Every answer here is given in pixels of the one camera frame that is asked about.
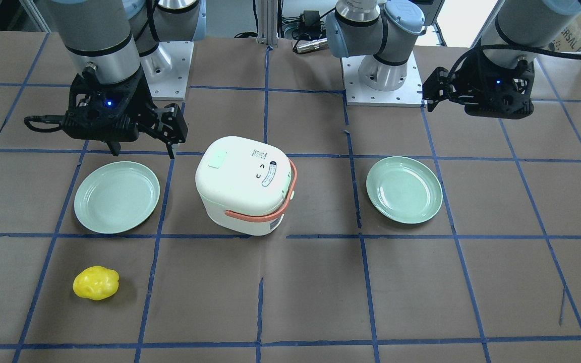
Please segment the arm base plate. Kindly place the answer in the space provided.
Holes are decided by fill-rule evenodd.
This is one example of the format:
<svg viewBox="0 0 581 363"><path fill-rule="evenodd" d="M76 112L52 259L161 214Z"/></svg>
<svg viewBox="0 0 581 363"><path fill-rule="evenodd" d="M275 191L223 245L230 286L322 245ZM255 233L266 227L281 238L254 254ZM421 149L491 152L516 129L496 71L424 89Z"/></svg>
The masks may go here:
<svg viewBox="0 0 581 363"><path fill-rule="evenodd" d="M152 98L184 101L194 43L138 40L137 49Z"/></svg>
<svg viewBox="0 0 581 363"><path fill-rule="evenodd" d="M389 66L372 55L341 58L349 106L420 107L422 80L414 53L405 64Z"/></svg>

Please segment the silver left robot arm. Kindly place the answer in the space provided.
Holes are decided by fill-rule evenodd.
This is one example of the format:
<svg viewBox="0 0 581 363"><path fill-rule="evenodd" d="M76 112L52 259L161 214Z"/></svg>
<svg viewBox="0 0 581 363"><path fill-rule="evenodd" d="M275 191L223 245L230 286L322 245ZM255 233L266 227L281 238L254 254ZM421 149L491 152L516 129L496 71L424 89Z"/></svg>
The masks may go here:
<svg viewBox="0 0 581 363"><path fill-rule="evenodd" d="M372 99L396 96L410 78L413 51L426 22L420 1L338 1L325 19L334 57L353 59L345 80ZM551 42L581 15L581 1L497 1L471 47L449 67L436 67L418 87L432 112L449 101L472 116L521 119L534 112L535 59L581 61L581 49Z"/></svg>

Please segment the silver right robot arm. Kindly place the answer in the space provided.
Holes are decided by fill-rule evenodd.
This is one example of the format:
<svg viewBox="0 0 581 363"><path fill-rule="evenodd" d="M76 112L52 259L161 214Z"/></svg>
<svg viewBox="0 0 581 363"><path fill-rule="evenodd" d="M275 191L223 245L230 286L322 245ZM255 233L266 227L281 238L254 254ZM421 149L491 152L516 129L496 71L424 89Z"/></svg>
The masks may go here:
<svg viewBox="0 0 581 363"><path fill-rule="evenodd" d="M78 73L63 115L28 116L37 133L106 143L117 156L140 134L169 157L186 142L184 100L194 43L207 34L204 1L50 1Z"/></svg>

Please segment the green plate near left arm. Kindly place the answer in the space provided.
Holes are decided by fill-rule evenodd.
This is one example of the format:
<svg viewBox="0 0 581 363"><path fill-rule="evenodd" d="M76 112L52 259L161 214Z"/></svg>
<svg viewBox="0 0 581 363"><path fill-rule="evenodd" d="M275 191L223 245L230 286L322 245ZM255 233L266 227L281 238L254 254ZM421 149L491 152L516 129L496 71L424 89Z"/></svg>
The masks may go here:
<svg viewBox="0 0 581 363"><path fill-rule="evenodd" d="M420 224L443 204L442 184L423 163L403 156L383 158L370 168L365 182L374 208L390 220Z"/></svg>

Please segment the green plate near right arm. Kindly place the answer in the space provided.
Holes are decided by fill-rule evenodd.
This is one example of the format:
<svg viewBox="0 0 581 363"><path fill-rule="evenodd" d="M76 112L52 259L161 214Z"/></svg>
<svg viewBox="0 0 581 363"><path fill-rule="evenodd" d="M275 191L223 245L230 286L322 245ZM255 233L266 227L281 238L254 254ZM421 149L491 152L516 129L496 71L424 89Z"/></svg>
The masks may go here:
<svg viewBox="0 0 581 363"><path fill-rule="evenodd" d="M86 229L115 234L146 221L159 198L159 179L150 168L119 161L97 168L83 179L74 197L74 212Z"/></svg>

